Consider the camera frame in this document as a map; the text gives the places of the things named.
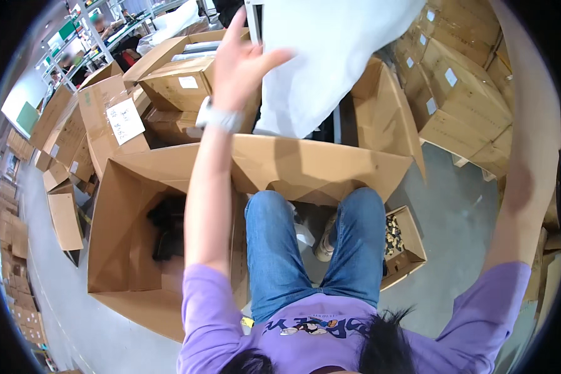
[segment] blue jeans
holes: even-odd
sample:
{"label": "blue jeans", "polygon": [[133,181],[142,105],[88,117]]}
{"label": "blue jeans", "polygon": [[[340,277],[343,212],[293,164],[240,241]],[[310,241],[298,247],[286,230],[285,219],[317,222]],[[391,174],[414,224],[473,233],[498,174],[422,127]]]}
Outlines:
{"label": "blue jeans", "polygon": [[293,212],[275,191],[255,194],[245,208],[252,318],[267,321],[281,308],[323,293],[378,305],[385,249],[385,207],[376,191],[357,189],[338,206],[330,234],[328,271],[313,288],[297,246]]}

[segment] white wall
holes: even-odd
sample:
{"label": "white wall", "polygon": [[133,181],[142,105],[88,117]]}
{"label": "white wall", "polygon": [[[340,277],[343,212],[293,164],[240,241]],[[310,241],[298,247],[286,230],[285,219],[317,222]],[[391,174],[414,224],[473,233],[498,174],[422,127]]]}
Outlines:
{"label": "white wall", "polygon": [[22,134],[27,135],[28,138],[29,134],[17,123],[18,115],[21,113],[25,102],[29,102],[33,107],[37,107],[44,98],[47,89],[48,85],[42,79],[41,73],[31,65],[21,74],[21,77],[12,87],[11,92],[4,101],[4,105],[2,105],[2,113],[7,116],[13,126],[21,131]]}

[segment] gray floor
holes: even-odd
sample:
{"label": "gray floor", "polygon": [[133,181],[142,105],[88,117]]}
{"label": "gray floor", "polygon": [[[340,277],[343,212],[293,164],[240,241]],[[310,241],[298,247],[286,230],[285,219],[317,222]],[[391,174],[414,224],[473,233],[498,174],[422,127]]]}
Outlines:
{"label": "gray floor", "polygon": [[[386,202],[408,205],[418,223],[428,263],[381,293],[381,308],[414,305],[405,328],[435,337],[451,316],[453,299],[480,273],[496,219],[496,183],[479,168],[456,168],[446,151],[426,144],[426,181],[413,165]],[[51,225],[41,172],[22,168],[24,221],[29,225],[31,283],[44,316],[46,336],[60,370],[88,373],[174,373],[180,344],[152,333],[87,294],[87,253],[79,268],[61,252]],[[315,280],[325,265],[304,251]]]}

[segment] shoe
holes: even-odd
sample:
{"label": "shoe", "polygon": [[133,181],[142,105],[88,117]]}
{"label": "shoe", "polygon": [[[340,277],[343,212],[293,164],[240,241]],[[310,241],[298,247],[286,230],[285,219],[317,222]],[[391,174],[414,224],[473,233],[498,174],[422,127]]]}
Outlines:
{"label": "shoe", "polygon": [[316,247],[314,251],[314,255],[317,259],[322,262],[329,262],[331,258],[333,258],[334,248],[330,245],[330,231],[332,231],[334,222],[337,220],[337,214],[333,214],[332,217],[326,223],[326,228],[324,228],[324,234],[320,239],[320,243]]}

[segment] wristwatch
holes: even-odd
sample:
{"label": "wristwatch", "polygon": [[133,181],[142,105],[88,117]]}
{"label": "wristwatch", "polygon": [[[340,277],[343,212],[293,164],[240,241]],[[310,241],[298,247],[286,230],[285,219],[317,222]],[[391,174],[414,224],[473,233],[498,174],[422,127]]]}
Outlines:
{"label": "wristwatch", "polygon": [[229,133],[237,133],[241,129],[243,113],[235,111],[218,110],[212,107],[210,96],[202,102],[200,111],[197,113],[196,127],[215,126]]}

